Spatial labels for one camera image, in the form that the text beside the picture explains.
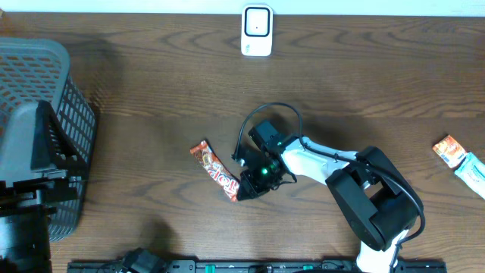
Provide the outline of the small orange box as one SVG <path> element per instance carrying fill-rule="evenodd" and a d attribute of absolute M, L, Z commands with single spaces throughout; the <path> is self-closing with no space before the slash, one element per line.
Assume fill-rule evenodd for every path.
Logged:
<path fill-rule="evenodd" d="M 458 167 L 468 154 L 463 146 L 450 135 L 433 145 L 432 149 L 449 168 Z"/>

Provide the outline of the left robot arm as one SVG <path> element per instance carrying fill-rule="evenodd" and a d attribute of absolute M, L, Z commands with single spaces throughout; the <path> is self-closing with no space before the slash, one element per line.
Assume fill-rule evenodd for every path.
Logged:
<path fill-rule="evenodd" d="M 75 200 L 70 183 L 87 163 L 62 130 L 52 104 L 14 110 L 1 141 L 1 270 L 50 272 L 49 225 L 57 204 Z"/>

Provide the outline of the teal wet wipes pack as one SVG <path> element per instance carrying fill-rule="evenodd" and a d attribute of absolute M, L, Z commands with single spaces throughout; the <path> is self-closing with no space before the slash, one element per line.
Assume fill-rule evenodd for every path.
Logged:
<path fill-rule="evenodd" d="M 454 171 L 454 174 L 465 182 L 465 184 L 471 188 L 482 199 L 485 199 L 485 168 L 484 163 L 475 156 L 472 152 L 469 152 L 465 156 L 465 160 Z"/>

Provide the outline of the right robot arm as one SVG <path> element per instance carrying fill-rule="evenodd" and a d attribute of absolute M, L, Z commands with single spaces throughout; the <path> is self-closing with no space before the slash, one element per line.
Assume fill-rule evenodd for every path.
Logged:
<path fill-rule="evenodd" d="M 425 226 L 424 206 L 410 184 L 377 147 L 360 152 L 319 145 L 300 133 L 286 135 L 270 121 L 249 131 L 255 148 L 237 144 L 232 155 L 244 168 L 237 198 L 256 199 L 299 176 L 323 184 L 361 241 L 363 272 L 393 272 L 403 243 Z"/>

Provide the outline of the red chocolate bar wrapper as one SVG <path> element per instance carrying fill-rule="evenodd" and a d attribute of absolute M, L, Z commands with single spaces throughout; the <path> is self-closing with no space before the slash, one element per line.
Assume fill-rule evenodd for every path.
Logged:
<path fill-rule="evenodd" d="M 237 202 L 239 180 L 230 173 L 222 161 L 216 156 L 206 140 L 190 149 L 190 153 L 198 160 L 209 176 L 222 188 L 231 202 Z"/>

